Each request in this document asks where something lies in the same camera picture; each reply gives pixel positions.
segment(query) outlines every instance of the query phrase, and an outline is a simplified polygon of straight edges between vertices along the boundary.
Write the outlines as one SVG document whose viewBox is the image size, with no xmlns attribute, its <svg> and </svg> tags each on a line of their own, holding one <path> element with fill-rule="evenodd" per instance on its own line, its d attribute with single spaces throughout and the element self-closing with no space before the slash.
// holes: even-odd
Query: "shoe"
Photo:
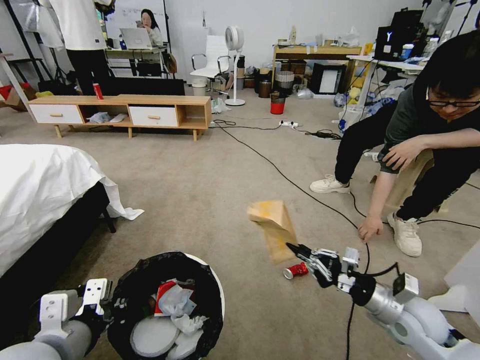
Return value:
<svg viewBox="0 0 480 360">
<path fill-rule="evenodd" d="M 310 190 L 319 194 L 333 192 L 346 194 L 350 192 L 350 183 L 344 185 L 337 181 L 333 175 L 327 174 L 324 179 L 312 182 L 310 184 Z"/>
<path fill-rule="evenodd" d="M 422 240 L 418 231 L 417 219 L 402 220 L 391 213 L 387 216 L 388 223 L 393 228 L 396 246 L 406 255 L 417 258 L 422 254 Z"/>
</svg>

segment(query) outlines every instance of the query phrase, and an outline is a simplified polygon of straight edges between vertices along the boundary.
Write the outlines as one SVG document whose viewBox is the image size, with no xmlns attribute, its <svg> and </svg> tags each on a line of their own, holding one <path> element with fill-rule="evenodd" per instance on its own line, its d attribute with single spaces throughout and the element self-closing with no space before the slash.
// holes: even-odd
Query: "red soda can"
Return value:
<svg viewBox="0 0 480 360">
<path fill-rule="evenodd" d="M 98 83 L 93 84 L 93 90 L 95 91 L 96 98 L 98 100 L 104 99 L 104 96 L 102 95 L 102 89 L 100 88 L 100 85 Z"/>
<path fill-rule="evenodd" d="M 283 276 L 292 280 L 296 276 L 302 276 L 309 273 L 309 269 L 304 262 L 283 269 Z"/>
</svg>

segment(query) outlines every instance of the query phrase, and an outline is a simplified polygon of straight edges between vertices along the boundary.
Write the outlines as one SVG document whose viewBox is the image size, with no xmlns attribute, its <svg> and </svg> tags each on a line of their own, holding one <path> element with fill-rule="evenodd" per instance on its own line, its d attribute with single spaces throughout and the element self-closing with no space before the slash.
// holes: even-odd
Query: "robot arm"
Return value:
<svg viewBox="0 0 480 360">
<path fill-rule="evenodd" d="M 352 301 L 367 309 L 368 317 L 382 326 L 400 344 L 409 346 L 423 360 L 480 359 L 480 345 L 450 326 L 432 303 L 418 297 L 419 282 L 400 274 L 389 287 L 371 274 L 359 273 L 359 252 L 348 247 L 337 252 L 305 245 L 286 244 L 302 259 L 322 288 L 336 286 Z"/>
<path fill-rule="evenodd" d="M 91 279 L 77 290 L 53 291 L 40 300 L 40 332 L 31 342 L 0 351 L 0 360 L 78 360 L 95 346 L 109 319 L 112 282 Z"/>
</svg>

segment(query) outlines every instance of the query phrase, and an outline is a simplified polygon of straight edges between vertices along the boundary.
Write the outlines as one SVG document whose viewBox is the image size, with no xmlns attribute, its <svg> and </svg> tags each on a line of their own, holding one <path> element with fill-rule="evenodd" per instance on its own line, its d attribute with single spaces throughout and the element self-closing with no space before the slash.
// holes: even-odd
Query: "wooden stool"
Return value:
<svg viewBox="0 0 480 360">
<path fill-rule="evenodd" d="M 412 194 L 415 184 L 423 178 L 424 174 L 434 165 L 434 155 L 430 149 L 422 151 L 414 161 L 412 161 L 406 169 L 400 172 L 396 178 L 385 205 L 398 209 L 404 200 Z M 450 197 L 445 199 L 441 206 L 437 209 L 439 213 L 448 212 L 448 203 Z"/>
</svg>

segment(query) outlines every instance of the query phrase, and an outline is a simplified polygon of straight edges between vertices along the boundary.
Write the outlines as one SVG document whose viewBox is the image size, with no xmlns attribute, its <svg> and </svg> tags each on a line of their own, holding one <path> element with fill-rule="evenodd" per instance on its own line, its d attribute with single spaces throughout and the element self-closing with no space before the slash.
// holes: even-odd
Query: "stand fan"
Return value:
<svg viewBox="0 0 480 360">
<path fill-rule="evenodd" d="M 225 42 L 228 50 L 236 50 L 235 62 L 233 64 L 233 99 L 227 99 L 225 104 L 240 106 L 245 100 L 237 99 L 237 64 L 239 62 L 242 46 L 244 45 L 244 31 L 238 26 L 229 26 L 225 30 Z"/>
</svg>

